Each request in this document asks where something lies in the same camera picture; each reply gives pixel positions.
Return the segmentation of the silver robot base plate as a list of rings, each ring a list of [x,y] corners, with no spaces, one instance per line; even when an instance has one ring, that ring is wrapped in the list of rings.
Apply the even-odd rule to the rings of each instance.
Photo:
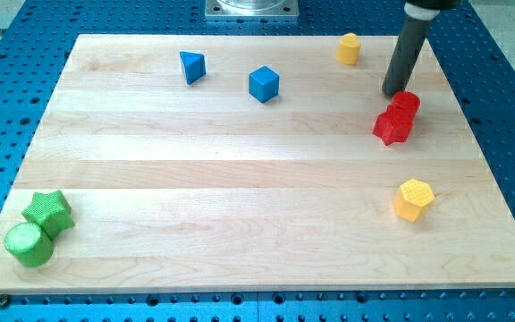
[[[208,19],[297,19],[300,15],[298,0],[206,0]]]

